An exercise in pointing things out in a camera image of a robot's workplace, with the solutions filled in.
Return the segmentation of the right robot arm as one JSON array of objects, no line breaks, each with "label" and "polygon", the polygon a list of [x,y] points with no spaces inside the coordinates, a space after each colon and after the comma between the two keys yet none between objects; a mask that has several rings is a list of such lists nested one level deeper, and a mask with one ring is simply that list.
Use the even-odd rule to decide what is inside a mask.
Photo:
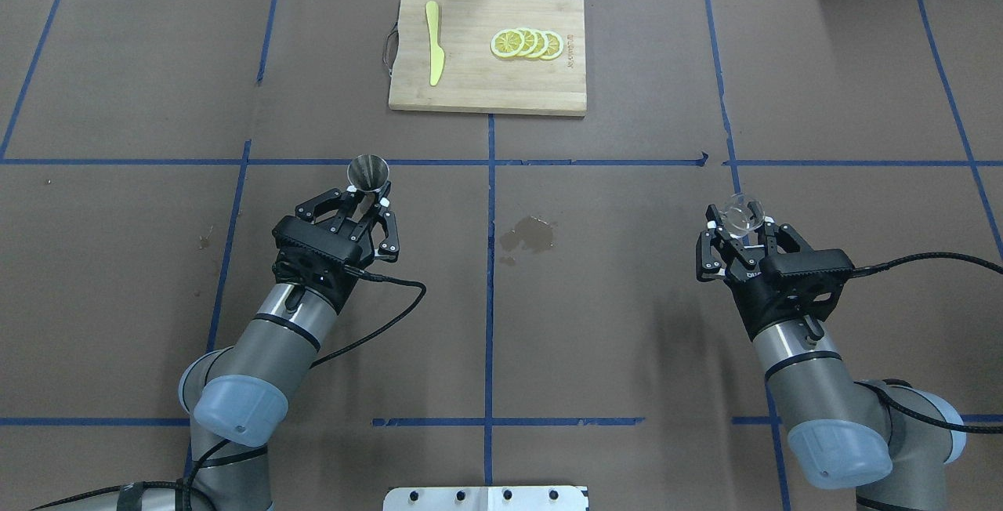
[{"label": "right robot arm", "polygon": [[764,384],[807,482],[855,491],[860,510],[946,510],[946,468],[963,453],[960,415],[900,380],[855,380],[825,319],[852,261],[764,219],[748,245],[716,206],[696,249],[696,275],[730,290]]}]

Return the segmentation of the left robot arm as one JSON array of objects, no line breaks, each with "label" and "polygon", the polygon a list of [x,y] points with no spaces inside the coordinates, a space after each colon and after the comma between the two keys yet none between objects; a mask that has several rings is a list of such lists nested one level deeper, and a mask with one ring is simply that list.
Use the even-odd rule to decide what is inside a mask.
[{"label": "left robot arm", "polygon": [[269,440],[354,290],[375,261],[399,254],[389,183],[352,183],[298,205],[273,227],[275,284],[233,346],[183,373],[190,471],[56,500],[47,510],[272,510]]}]

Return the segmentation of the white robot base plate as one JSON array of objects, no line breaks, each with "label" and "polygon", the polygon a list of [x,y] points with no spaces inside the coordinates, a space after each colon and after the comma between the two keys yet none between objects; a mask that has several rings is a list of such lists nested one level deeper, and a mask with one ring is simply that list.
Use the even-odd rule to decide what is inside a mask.
[{"label": "white robot base plate", "polygon": [[573,485],[401,487],[383,510],[588,510],[588,488]]}]

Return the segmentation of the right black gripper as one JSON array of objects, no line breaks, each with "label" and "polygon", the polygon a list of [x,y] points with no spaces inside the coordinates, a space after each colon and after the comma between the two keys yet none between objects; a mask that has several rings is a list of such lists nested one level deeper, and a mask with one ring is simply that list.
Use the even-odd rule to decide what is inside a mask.
[{"label": "right black gripper", "polygon": [[808,317],[810,336],[822,339],[820,323],[835,310],[855,269],[848,255],[841,249],[814,250],[791,225],[771,217],[755,229],[756,245],[731,238],[717,206],[708,206],[705,218],[707,226],[696,245],[696,278],[724,282],[748,338]]}]

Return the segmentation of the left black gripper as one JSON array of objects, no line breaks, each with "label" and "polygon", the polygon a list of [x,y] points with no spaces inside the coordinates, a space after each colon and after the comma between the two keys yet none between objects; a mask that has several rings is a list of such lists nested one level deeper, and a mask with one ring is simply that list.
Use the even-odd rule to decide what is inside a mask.
[{"label": "left black gripper", "polygon": [[272,231],[278,249],[272,265],[276,282],[304,286],[340,313],[359,272],[377,260],[396,262],[401,246],[390,200],[384,193],[374,194],[361,217],[354,219],[360,204],[358,189],[336,187],[280,219]]}]

